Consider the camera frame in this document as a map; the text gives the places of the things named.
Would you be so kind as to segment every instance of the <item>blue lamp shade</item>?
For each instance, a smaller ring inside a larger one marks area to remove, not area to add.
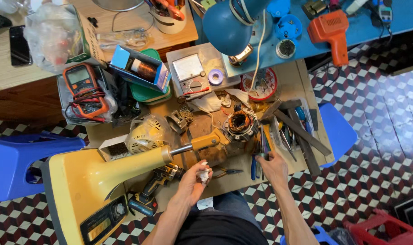
[[[229,9],[229,2],[216,3],[204,15],[204,32],[209,42],[228,56],[241,54],[252,36],[252,26],[241,23]]]

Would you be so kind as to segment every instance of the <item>red plastic stool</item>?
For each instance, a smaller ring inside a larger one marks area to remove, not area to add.
[[[376,215],[367,221],[358,224],[352,224],[348,221],[344,222],[344,226],[350,230],[358,245],[364,245],[364,242],[371,245],[413,245],[412,226],[397,220],[383,210],[374,209],[373,212]],[[378,239],[367,232],[367,230],[381,225],[385,225],[385,231],[391,238],[388,242]],[[406,232],[401,233],[400,228],[405,229]]]

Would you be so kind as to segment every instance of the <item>jeans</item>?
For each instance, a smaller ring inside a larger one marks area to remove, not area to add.
[[[212,208],[207,208],[199,211],[196,205],[191,209],[190,214],[195,214],[197,212],[223,212],[244,220],[249,221],[254,224],[260,231],[261,227],[259,226],[255,216],[252,214],[252,211],[247,205],[246,200],[240,194],[239,191],[232,191],[225,194],[221,194],[213,198],[214,206]]]

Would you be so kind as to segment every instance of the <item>black phone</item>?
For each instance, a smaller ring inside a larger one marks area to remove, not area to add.
[[[15,26],[10,27],[10,56],[12,59],[12,66],[23,66],[33,64],[30,55],[30,48],[28,42],[24,38],[24,27]]]

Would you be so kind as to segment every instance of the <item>purple tape roll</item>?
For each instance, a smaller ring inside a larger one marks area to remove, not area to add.
[[[219,86],[223,82],[223,72],[217,69],[211,70],[208,74],[208,81],[212,86]]]

